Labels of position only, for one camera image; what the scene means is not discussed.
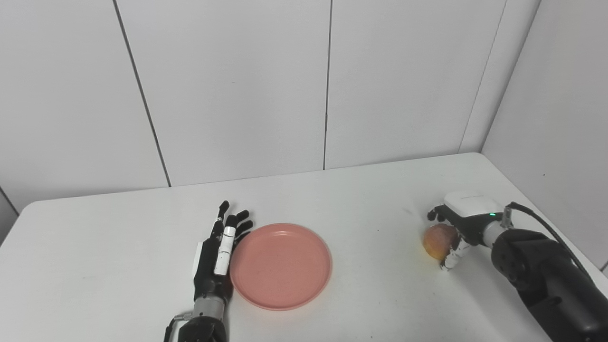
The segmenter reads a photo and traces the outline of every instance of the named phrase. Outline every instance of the black cable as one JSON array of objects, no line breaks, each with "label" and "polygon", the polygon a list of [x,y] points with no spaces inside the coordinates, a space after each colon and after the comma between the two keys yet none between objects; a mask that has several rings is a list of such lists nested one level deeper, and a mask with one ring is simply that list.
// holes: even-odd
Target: black cable
[{"label": "black cable", "polygon": [[570,257],[572,258],[572,261],[574,261],[574,264],[581,270],[581,272],[583,272],[583,274],[585,274],[591,280],[591,282],[593,282],[593,279],[589,275],[589,272],[587,272],[585,267],[582,265],[581,261],[576,257],[576,255],[574,255],[574,252],[570,249],[570,247],[568,247],[566,242],[562,239],[561,236],[559,236],[559,234],[555,231],[555,229],[553,229],[553,227],[551,227],[545,220],[543,220],[542,217],[538,216],[537,213],[535,213],[532,209],[530,209],[522,204],[516,203],[516,202],[511,202],[506,207],[521,211],[524,214],[528,214],[528,215],[534,217],[540,224],[542,224],[543,227],[545,227],[545,229],[547,231],[549,231],[549,233],[551,233],[551,235],[553,235],[555,240],[557,240],[559,242],[559,244],[565,248],[565,250],[568,252]]},{"label": "black cable", "polygon": [[169,342],[169,338],[171,338],[171,331],[173,331],[174,323],[175,323],[175,318],[172,318],[171,322],[169,323],[167,328],[165,328],[165,338],[163,339],[163,342]]}]

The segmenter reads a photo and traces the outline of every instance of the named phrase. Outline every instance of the wall seam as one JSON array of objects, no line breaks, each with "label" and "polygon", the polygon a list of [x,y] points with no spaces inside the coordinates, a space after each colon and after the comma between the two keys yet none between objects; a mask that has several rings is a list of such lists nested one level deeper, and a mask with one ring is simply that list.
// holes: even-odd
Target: wall seam
[{"label": "wall seam", "polygon": [[120,31],[122,32],[122,36],[125,40],[126,50],[129,53],[129,59],[131,60],[131,66],[133,67],[133,72],[135,74],[135,79],[137,81],[137,87],[139,88],[139,94],[142,97],[143,107],[146,111],[146,115],[148,116],[148,123],[150,124],[152,136],[154,137],[154,143],[156,144],[156,151],[158,152],[158,156],[161,159],[162,170],[165,173],[165,179],[167,180],[167,186],[171,187],[171,179],[169,179],[169,173],[167,172],[167,165],[165,164],[165,158],[163,158],[163,156],[162,156],[161,145],[158,142],[158,136],[156,135],[156,129],[154,128],[154,122],[152,121],[152,116],[150,115],[148,101],[146,101],[146,96],[143,92],[142,82],[141,82],[141,79],[139,78],[137,66],[135,65],[135,58],[133,57],[133,52],[131,51],[131,45],[129,44],[129,39],[126,36],[125,25],[122,21],[122,17],[120,16],[120,10],[118,8],[118,3],[116,2],[116,0],[112,0],[112,2],[114,3],[114,10],[116,11],[116,17],[118,18],[118,23],[120,25]]},{"label": "wall seam", "polygon": [[331,20],[334,13],[334,0],[330,1],[330,34],[327,43],[327,83],[325,85],[325,132],[323,136],[323,170],[325,170],[325,158],[327,151],[327,108],[330,102],[330,60],[331,60]]}]

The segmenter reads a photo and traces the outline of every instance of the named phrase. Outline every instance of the white table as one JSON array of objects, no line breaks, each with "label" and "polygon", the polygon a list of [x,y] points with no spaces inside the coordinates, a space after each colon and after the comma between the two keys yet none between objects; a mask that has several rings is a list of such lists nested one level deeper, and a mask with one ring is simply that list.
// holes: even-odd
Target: white table
[{"label": "white table", "polygon": [[[171,317],[192,307],[196,243],[228,199],[256,226],[312,229],[334,265],[327,288],[299,309],[267,311],[235,294],[231,342],[549,341],[488,249],[451,272],[424,252],[426,212],[463,189],[531,204],[476,153],[37,202],[0,248],[0,340],[161,341]],[[541,230],[523,215],[514,223]],[[608,279],[574,251],[608,293]]]}]

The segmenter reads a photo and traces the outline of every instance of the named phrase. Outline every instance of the pink plate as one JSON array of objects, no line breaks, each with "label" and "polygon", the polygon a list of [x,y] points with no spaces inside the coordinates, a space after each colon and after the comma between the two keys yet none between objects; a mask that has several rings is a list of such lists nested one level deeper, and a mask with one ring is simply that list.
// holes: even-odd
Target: pink plate
[{"label": "pink plate", "polygon": [[238,245],[230,262],[235,289],[268,310],[312,301],[330,279],[331,256],[321,238],[290,223],[260,227]]}]

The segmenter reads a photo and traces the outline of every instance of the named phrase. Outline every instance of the robotic hand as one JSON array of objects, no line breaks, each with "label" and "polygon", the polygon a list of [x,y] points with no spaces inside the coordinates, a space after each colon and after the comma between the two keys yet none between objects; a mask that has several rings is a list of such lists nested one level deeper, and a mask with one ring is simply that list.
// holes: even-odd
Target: robotic hand
[{"label": "robotic hand", "polygon": [[254,224],[249,211],[229,215],[224,225],[224,215],[230,204],[224,201],[219,206],[218,218],[211,236],[202,243],[201,255],[194,276],[194,309],[191,313],[175,316],[165,331],[165,342],[169,342],[173,325],[188,320],[178,333],[178,342],[227,342],[223,317],[224,308],[232,297],[232,283],[228,266],[232,251],[247,236]]},{"label": "robotic hand", "polygon": [[[534,217],[555,240],[515,229],[513,209]],[[608,341],[608,299],[559,234],[531,209],[515,202],[503,209],[476,192],[453,192],[428,219],[447,220],[458,232],[442,269],[454,267],[471,246],[489,247],[494,267],[553,341]]]}]

